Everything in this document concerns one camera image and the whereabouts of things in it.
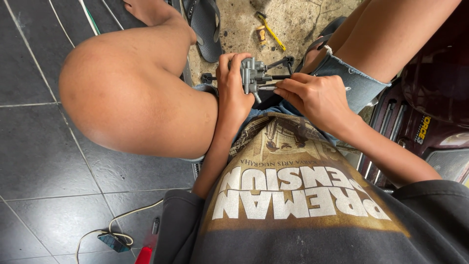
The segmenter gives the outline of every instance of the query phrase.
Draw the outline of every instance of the black t-shirt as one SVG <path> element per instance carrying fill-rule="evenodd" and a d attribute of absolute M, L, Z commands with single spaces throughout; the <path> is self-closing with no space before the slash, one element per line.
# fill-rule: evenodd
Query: black t-shirt
<path fill-rule="evenodd" d="M 468 263 L 469 188 L 389 195 L 305 119 L 253 120 L 207 201 L 167 192 L 154 263 Z"/>

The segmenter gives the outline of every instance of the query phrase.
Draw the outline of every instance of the screwdriver handle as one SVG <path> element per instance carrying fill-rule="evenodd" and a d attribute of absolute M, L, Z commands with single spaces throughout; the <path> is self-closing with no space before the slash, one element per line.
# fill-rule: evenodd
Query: screwdriver handle
<path fill-rule="evenodd" d="M 257 27 L 256 35 L 257 39 L 259 40 L 259 44 L 262 45 L 262 47 L 265 47 L 265 45 L 267 44 L 267 40 L 265 39 L 265 26 Z"/>

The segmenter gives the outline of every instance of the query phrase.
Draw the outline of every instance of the person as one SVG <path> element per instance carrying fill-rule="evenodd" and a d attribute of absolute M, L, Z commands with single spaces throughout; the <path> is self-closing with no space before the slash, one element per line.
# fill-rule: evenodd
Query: person
<path fill-rule="evenodd" d="M 250 54 L 220 57 L 217 100 L 178 79 L 196 41 L 181 15 L 163 1 L 127 1 L 149 27 L 82 43 L 59 86 L 77 127 L 102 146 L 205 155 L 192 192 L 165 195 L 157 263 L 469 262 L 469 190 L 356 114 L 459 1 L 364 1 L 328 46 L 308 52 L 302 73 L 276 84 L 285 100 L 263 111 L 251 109 L 236 70 Z M 399 189 L 391 196 L 365 180 L 320 131 L 362 151 Z"/>

